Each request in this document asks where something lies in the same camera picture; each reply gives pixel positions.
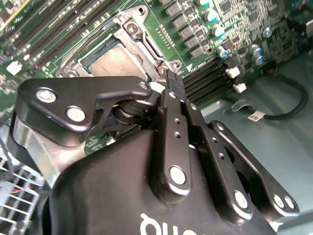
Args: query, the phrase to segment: black ram slot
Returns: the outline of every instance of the black ram slot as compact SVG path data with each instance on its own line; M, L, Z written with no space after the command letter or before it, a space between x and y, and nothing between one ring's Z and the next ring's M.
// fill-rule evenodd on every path
M20 30L22 28L25 27L25 25L27 25L31 19L33 18L33 16L35 16L36 14L38 14L40 11L42 11L42 9L45 7L45 5L49 2L49 0L45 0L45 1L36 1L30 8L30 10L26 13L26 15L24 16L23 20L20 21L20 23L15 26L14 29L12 29L11 31L7 32L4 37L6 38L5 42L3 43L3 45L7 45L8 43L11 43L11 39L14 35L16 35L18 32L20 32Z
M55 1L51 7L43 13L45 17L41 21L37 21L33 26L32 30L29 30L28 34L20 36L13 45L16 49L21 49L25 46L37 33L42 30L44 26L46 26L52 19L58 16L58 14L69 4L70 0L62 0L61 2Z
M74 8L71 9L71 11L63 17L60 21L58 21L53 28L44 35L29 51L27 54L30 55L30 57L34 57L37 54L39 54L44 47L50 42L50 40L53 40L57 35L59 35L64 29L68 27L70 24L69 22L72 22L74 19L77 18L81 13L85 12L89 7L91 7L94 4L94 1L90 0L82 0L79 2Z
M73 38L78 37L90 24L94 23L100 15L109 11L118 0L107 0L102 2L102 7L98 7L89 16L85 18L83 22L80 22L68 35L66 35L61 41L54 45L53 49L49 50L38 62L38 67L44 66L53 58L59 51L64 49L69 43L73 41Z
M206 84L205 86L200 86L197 91L187 94L188 99L199 99L200 97L211 93L213 90L220 86L227 85L225 81L223 80L218 80L218 81L213 81L211 83Z
M195 100L191 100L191 101L194 102L196 105L201 105L201 104L207 102L208 100L213 99L214 97L221 95L227 91L229 91L229 87L228 86L222 86L220 88L217 88L215 91L202 96L199 99L195 99Z
M218 68L217 64L215 61L211 61L210 63L202 66L198 70L194 71L193 73L187 75L184 79L183 82L184 84L188 84L190 81L194 80L195 78L200 79L204 77L207 73L210 73L213 69Z
M188 86L185 86L186 93L189 93L196 89L198 86L204 86L205 84L211 82L212 80L216 80L220 77L220 71L214 71L213 73L207 75L206 77L203 77L201 80L195 80L194 82L191 82L188 84Z

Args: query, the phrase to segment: black bracket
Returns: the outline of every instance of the black bracket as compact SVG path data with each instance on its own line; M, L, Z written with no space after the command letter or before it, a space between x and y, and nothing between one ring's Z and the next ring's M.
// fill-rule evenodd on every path
M209 127L219 135L236 171L248 181L247 191L252 202L267 221L284 223L299 215L299 207L292 196L224 124L212 121Z
M197 146L203 168L220 215L232 223L243 223L253 215L252 202L228 157L218 134L207 128L200 110L190 101L184 104L190 142Z
M50 102L49 94L38 99L40 91L51 92L55 100ZM15 111L23 123L54 142L77 146L103 129L118 102L147 100L151 94L148 84L134 76L30 79L19 86ZM69 118L70 108L82 111L83 120Z

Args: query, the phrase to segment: silver screw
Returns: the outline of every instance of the silver screw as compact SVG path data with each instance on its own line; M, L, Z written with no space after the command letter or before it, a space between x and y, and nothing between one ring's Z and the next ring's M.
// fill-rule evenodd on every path
M143 89L148 89L148 86L144 82L139 82L139 86Z
M176 99L176 95L175 95L174 92L169 92L169 95L170 95L171 98Z
M217 127L218 127L221 131L223 131L223 130L224 130L223 126L222 126L222 125L220 125L219 123L217 123L216 125L217 125Z
M191 103L190 106L191 106L191 108L192 108L193 110L197 110L196 105L194 105L193 103Z
M291 208L294 209L294 204L292 202L292 200L290 198L288 198L287 196L285 196L285 202L287 203L287 205Z
M185 173L177 166L173 166L170 169L170 175L173 181L178 185L183 185L186 182Z
M127 30L130 32L130 33L137 33L138 32L138 27L137 25L135 25L134 23L130 23L128 26L127 26Z
M36 97L38 100L44 102L44 103L53 103L57 96L55 93L49 90L39 90L36 92Z
M248 201L246 200L246 197L241 192L235 191L234 196L235 196L236 202L241 208L244 208L244 209L248 208Z
M266 27L263 31L263 37L269 38L272 35L273 30L270 27Z
M284 208L285 207L285 205L283 203L283 200L279 196L277 196L275 194L274 194L274 201L280 208Z
M68 108L67 109L67 116L76 122L80 122L85 120L85 113L83 110L81 110L80 108L76 108L76 107L72 107L72 108Z

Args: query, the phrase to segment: cable label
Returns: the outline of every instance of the cable label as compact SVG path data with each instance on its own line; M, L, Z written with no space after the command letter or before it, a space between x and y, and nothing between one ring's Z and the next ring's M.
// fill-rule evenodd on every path
M253 114L248 116L248 119L253 121L253 122L257 122L257 121L261 120L264 117L264 115L265 114L260 112L260 111L255 111Z

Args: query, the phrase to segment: black cable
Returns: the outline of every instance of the black cable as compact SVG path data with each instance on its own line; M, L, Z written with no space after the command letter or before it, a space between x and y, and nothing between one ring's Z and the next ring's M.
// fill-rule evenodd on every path
M270 75L279 78L282 82L284 82L285 84L297 89L300 94L301 94L301 99L299 104L290 112L286 113L286 114L281 114L281 115L264 115L264 119L266 120L270 120L270 121L279 121L279 120L286 120L286 119L290 119L294 116L296 116L298 113L300 113L304 107L307 105L308 100L309 100L309 94L307 92L307 90L298 82L292 80L291 78L288 78L280 73L274 73L271 72L269 73ZM233 98L233 97L228 97L226 98L227 101L231 101L231 102L237 102L238 100ZM255 113L257 110L251 106L245 106L243 107L240 111L244 111L244 112L248 112L250 115Z

